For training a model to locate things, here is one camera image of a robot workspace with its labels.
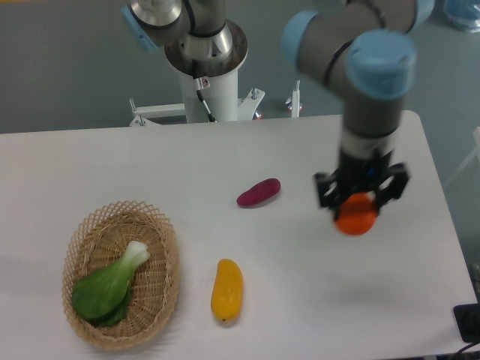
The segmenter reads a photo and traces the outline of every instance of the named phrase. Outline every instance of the gray floor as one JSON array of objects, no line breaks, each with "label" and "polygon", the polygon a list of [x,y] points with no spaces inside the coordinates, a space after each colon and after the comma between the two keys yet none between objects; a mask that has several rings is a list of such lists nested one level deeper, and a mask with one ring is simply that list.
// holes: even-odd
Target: gray floor
[{"label": "gray floor", "polygon": [[[126,0],[52,0],[0,4],[0,133],[128,126],[128,98],[137,106],[182,102],[164,54],[144,53],[120,14]],[[442,0],[411,33],[418,47],[416,83],[406,108],[424,125],[444,182],[473,149],[480,125],[480,34],[458,31]],[[281,58],[281,32],[297,11],[330,16],[333,0],[227,1],[228,16],[249,40],[239,71],[239,95],[266,91],[266,118],[288,116],[284,101],[301,79],[303,116],[338,114],[342,103]],[[480,166],[471,163],[445,189],[467,263],[480,262]]]}]

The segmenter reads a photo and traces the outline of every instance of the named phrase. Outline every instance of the orange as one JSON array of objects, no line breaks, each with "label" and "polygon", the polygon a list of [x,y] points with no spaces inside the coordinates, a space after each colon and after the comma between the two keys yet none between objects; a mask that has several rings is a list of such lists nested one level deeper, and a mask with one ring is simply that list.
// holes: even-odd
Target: orange
[{"label": "orange", "polygon": [[359,236],[373,227],[377,216],[375,202],[368,194],[354,193],[340,206],[335,225],[344,234]]}]

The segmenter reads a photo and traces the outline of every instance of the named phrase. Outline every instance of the white table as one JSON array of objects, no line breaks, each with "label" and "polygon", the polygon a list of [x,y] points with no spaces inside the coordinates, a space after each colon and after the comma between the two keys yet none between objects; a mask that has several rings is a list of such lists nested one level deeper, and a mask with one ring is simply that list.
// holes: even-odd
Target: white table
[{"label": "white table", "polygon": [[[405,112],[395,161],[402,199],[365,236],[317,206],[312,176],[336,166],[339,116],[0,136],[0,359],[387,359],[452,353],[452,308],[475,302],[418,116]],[[268,177],[267,206],[236,197]],[[150,343],[109,354],[63,314],[68,243],[90,212],[144,200],[173,222],[178,307]],[[218,260],[244,274],[238,323],[210,311]]]}]

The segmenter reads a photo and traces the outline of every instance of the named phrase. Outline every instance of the bok choy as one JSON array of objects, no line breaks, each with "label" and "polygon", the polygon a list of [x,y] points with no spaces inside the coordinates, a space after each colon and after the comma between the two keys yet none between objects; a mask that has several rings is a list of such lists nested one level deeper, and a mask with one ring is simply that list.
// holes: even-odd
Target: bok choy
[{"label": "bok choy", "polygon": [[93,271],[73,286],[73,309],[96,326],[113,326],[127,314],[137,268],[147,261],[146,245],[131,241],[115,262]]}]

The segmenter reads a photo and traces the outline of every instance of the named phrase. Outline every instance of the plastic vegetable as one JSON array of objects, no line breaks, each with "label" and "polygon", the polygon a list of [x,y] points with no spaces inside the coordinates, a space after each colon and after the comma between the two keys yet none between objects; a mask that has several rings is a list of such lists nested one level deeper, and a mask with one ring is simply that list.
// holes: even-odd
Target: plastic vegetable
[{"label": "plastic vegetable", "polygon": [[73,309],[83,319],[97,324],[108,324],[113,317],[125,317],[134,272],[149,257],[146,245],[131,241],[119,259],[75,283]]},{"label": "plastic vegetable", "polygon": [[239,266],[230,259],[222,259],[217,265],[211,311],[222,322],[237,318],[242,309],[243,277]]},{"label": "plastic vegetable", "polygon": [[267,178],[240,195],[237,204],[242,207],[260,204],[276,195],[280,188],[281,184],[277,178]]}]

